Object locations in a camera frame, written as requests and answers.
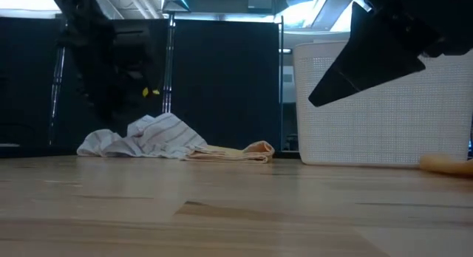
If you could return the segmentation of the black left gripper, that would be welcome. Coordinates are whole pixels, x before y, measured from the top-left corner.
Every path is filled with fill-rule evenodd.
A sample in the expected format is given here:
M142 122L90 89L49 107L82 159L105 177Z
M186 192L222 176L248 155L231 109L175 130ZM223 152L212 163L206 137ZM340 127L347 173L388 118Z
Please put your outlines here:
M67 25L58 44L70 52L78 93L99 120L115 124L148 109L162 94L163 25ZM143 97L142 91L159 95Z

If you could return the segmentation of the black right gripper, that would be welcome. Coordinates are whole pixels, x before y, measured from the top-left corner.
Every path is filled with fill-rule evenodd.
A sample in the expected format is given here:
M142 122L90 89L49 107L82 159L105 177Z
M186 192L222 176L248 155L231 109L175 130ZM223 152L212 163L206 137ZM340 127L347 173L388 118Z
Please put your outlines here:
M309 96L316 107L424 70L421 53L434 58L473 50L473 0L365 2L377 12L353 3L349 41ZM435 32L425 47L422 23Z

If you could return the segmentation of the white perforated plastic basket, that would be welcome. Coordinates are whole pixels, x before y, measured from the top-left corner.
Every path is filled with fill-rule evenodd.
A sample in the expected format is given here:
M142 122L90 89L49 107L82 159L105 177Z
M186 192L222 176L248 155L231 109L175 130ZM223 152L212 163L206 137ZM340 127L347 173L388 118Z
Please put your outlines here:
M427 58L426 70L315 107L309 96L344 42L293 50L299 153L308 165L415 166L464 161L473 118L473 53Z

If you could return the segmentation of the white striped towel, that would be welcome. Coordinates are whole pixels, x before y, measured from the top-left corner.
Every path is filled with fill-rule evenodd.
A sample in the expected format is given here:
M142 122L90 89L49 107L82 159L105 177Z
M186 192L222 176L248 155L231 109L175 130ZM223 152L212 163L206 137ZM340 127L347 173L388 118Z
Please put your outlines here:
M126 136L109 129L88 134L77 149L80 157L163 157L183 159L207 142L172 113L145 115L130 123Z

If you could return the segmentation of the plain tan towel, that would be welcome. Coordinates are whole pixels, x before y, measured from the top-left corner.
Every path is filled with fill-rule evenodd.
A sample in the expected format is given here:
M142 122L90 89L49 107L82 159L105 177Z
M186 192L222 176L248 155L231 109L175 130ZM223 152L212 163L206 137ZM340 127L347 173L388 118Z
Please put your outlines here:
M419 167L423 171L462 177L473 177L473 159L457 162L446 155L424 155Z

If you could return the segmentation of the orange checked towel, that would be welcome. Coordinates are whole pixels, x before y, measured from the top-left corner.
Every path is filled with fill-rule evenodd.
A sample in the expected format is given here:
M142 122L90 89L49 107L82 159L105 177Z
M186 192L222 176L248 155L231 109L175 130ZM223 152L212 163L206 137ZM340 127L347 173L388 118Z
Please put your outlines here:
M215 145L198 146L186 155L184 160L208 162L243 162L269 163L275 154L275 149L266 141L251 143L246 148L224 148Z

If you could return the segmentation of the black room divider screen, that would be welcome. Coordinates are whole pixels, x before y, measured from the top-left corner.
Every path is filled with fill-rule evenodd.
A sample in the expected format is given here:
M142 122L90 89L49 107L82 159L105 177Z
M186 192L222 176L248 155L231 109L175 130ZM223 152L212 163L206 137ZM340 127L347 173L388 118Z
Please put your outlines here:
M163 97L134 102L102 121L83 95L66 51L58 102L58 19L0 18L0 143L15 155L71 154L97 129L125 134L144 115L163 112ZM179 20L174 31L171 112L209 144L244 148L281 143L278 27L271 23Z

